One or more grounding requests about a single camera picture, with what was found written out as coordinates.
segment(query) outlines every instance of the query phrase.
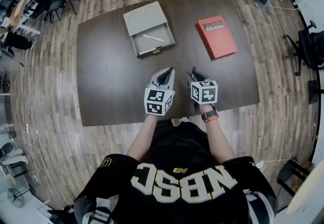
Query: wall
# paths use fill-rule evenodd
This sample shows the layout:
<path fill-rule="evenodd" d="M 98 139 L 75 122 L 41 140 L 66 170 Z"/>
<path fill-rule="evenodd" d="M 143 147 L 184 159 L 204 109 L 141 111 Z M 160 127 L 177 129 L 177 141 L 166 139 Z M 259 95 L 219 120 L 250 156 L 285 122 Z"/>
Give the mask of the wall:
<path fill-rule="evenodd" d="M 46 217 L 36 211 L 42 202 L 30 192 L 24 194 L 25 206 L 16 208 L 7 199 L 7 192 L 0 194 L 0 218 L 5 224 L 48 224 Z"/>

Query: chair leg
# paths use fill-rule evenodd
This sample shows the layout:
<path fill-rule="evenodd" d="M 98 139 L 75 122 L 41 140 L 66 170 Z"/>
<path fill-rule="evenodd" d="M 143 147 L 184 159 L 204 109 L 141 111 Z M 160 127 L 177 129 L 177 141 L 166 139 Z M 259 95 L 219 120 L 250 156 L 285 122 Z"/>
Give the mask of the chair leg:
<path fill-rule="evenodd" d="M 283 180 L 278 179 L 277 183 L 279 183 L 291 196 L 295 196 L 296 193 Z"/>
<path fill-rule="evenodd" d="M 71 6 L 72 6 L 72 9 L 73 9 L 73 11 L 74 11 L 74 14 L 76 14 L 75 8 L 74 8 L 74 6 L 73 6 L 71 0 L 69 0 L 69 2 L 70 2 L 70 4 L 71 4 Z"/>
<path fill-rule="evenodd" d="M 306 174 L 307 176 L 310 174 L 310 172 L 305 167 L 303 167 L 302 165 L 300 165 L 296 161 L 289 160 L 288 162 L 289 162 L 290 165 L 292 165 L 293 167 L 295 167 L 296 169 L 301 171 L 303 174 Z"/>
<path fill-rule="evenodd" d="M 57 13 L 57 11 L 55 11 L 55 13 L 56 13 L 56 16 L 59 18 L 59 21 L 61 21 L 61 18 L 59 16 L 59 14 Z"/>
<path fill-rule="evenodd" d="M 295 76 L 300 76 L 301 67 L 302 67 L 302 58 L 298 56 L 298 72 L 295 72 Z"/>
<path fill-rule="evenodd" d="M 296 45 L 295 41 L 293 41 L 289 35 L 286 36 L 289 39 L 289 41 L 292 43 L 293 47 L 296 49 L 296 52 L 298 52 L 298 46 Z"/>
<path fill-rule="evenodd" d="M 50 23 L 53 24 L 53 12 L 50 12 Z"/>

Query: sneaker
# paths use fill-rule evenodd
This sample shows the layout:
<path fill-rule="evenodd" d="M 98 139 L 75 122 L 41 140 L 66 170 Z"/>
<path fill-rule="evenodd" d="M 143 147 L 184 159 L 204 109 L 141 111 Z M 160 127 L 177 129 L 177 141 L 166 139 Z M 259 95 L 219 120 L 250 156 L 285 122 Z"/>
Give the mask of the sneaker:
<path fill-rule="evenodd" d="M 256 1 L 254 2 L 254 5 L 257 7 L 257 8 L 264 8 L 266 6 L 266 4 L 263 4 L 261 3 L 260 1 Z"/>
<path fill-rule="evenodd" d="M 179 124 L 181 124 L 181 122 L 189 122 L 189 118 L 188 117 L 183 117 L 179 119 Z"/>
<path fill-rule="evenodd" d="M 35 46 L 35 44 L 36 44 L 36 40 L 37 40 L 37 38 L 34 38 L 34 39 L 32 40 L 31 47 L 30 47 L 30 49 L 27 49 L 27 50 L 26 50 L 27 52 L 28 52 L 29 50 L 31 50 L 31 49 Z"/>

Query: black jersey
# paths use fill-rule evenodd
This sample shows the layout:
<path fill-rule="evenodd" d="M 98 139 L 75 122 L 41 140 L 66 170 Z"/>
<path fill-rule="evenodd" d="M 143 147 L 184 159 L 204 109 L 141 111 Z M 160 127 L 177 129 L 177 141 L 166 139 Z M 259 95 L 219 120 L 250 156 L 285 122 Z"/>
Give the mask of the black jersey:
<path fill-rule="evenodd" d="M 79 197 L 119 195 L 117 223 L 271 223 L 276 197 L 253 158 L 218 164 L 205 134 L 181 125 L 155 133 L 141 162 L 107 156 Z"/>

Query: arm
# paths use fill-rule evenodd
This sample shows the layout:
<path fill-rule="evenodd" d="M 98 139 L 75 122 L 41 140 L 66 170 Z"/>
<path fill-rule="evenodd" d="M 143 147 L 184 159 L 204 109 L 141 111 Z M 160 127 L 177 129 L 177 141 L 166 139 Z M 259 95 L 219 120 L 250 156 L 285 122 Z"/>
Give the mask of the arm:
<path fill-rule="evenodd" d="M 200 105 L 201 113 L 207 113 L 213 110 L 209 104 Z M 220 163 L 233 159 L 234 153 L 230 147 L 218 120 L 213 120 L 206 123 L 206 130 L 208 136 L 208 143 L 212 156 Z"/>
<path fill-rule="evenodd" d="M 11 32 L 14 32 L 19 24 L 21 16 L 24 12 L 25 6 L 28 0 L 20 0 L 20 2 L 15 6 L 10 15 L 10 24 L 12 25 Z"/>
<path fill-rule="evenodd" d="M 151 146 L 156 123 L 156 116 L 148 115 L 146 117 L 140 132 L 138 132 L 135 140 L 127 152 L 127 156 L 139 161 L 146 154 Z"/>

